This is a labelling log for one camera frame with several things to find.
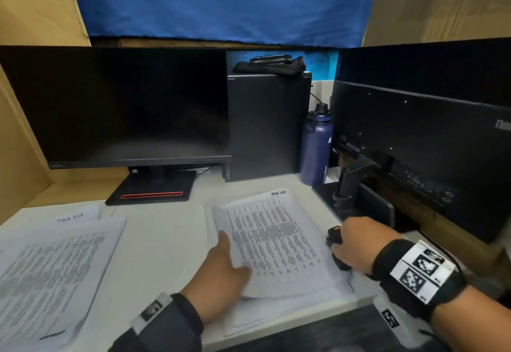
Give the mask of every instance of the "water bottle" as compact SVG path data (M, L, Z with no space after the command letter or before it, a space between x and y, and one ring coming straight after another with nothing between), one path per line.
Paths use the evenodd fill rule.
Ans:
M300 181L307 185L323 184L327 175L332 144L332 114L326 103L318 103L309 112L303 126Z

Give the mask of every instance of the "white marker tag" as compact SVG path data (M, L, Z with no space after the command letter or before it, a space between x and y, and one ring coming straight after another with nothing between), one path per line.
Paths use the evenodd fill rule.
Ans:
M439 289L436 284L402 260L395 265L390 275L425 304L431 301Z
M449 270L455 270L456 265L450 261L449 258L446 258L444 255L440 254L437 250L432 248L429 244L419 239L418 241L420 244L422 244L424 247L429 249L429 251L425 250L425 254L429 257L435 260L437 263L440 263L442 266Z
M452 269L444 267L445 258L421 243L415 244L401 260L438 286L442 286L452 274Z

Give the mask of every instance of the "black cable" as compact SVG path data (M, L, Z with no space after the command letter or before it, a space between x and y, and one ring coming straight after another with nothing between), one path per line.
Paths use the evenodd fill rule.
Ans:
M431 239L429 236L427 236L425 233L423 233L422 231L419 230L419 233L424 236L427 240L429 240L431 242L432 245L438 247L438 249L440 251L442 251L447 258L449 258L452 263L454 263L456 265L456 268L458 269L458 272L464 276L463 274L463 270L461 269L461 266L459 265L458 261L456 260L455 257L453 257L451 254L449 254L449 252L447 250L445 250L441 245L439 245L437 242L435 242L433 239Z
M313 93L311 93L311 95L315 97L319 103L323 103L316 95L314 95Z
M206 169L204 172L201 172L197 175L195 175L195 178L199 177L200 175L203 175L204 173L206 173L208 170L210 170L212 167L209 167L208 169Z
M446 350L448 350L449 352L452 352L452 349L449 345L447 345L447 343L445 343L444 340L442 340L440 337L438 337L435 333L431 333L427 330L424 330L424 329L419 329L418 332L421 334L421 335L425 335L425 336L430 336L432 337L433 339L435 339L436 341L438 341Z

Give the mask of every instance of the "desk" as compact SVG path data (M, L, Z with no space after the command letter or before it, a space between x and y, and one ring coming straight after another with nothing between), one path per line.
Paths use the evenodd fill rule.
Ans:
M311 187L297 175L284 175L226 183L220 168L212 168L195 181L187 202L105 206L84 202L23 208L1 227L10 230L30 222L76 210L86 204L100 204L102 216L126 216L128 222L94 299L89 315L76 340L63 352L106 351L159 293L181 290L193 277L208 252L204 204L218 197L244 197L285 187L293 192L305 212L326 233L338 224ZM224 337L220 323L207 327L203 349L215 351L295 326L321 320L372 303L378 285L354 273L356 300L341 298L318 304L262 324L245 332Z

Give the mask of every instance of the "paper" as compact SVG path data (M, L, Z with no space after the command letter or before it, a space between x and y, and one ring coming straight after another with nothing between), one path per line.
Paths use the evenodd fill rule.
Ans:
M250 265L243 296L313 293L342 277L316 225L286 189L212 207L216 232L231 240L236 267Z
M356 300L351 287L346 281L301 296L242 299L227 313L223 324L224 335L230 336L297 310L335 298L342 298L347 302Z
M56 350L83 323L126 220L0 238L0 350Z
M89 220L98 220L100 218L100 210L97 204L87 205L79 210L76 210L72 213L55 216L52 217L41 224L48 223L56 223L56 224L66 224L66 223L82 223Z

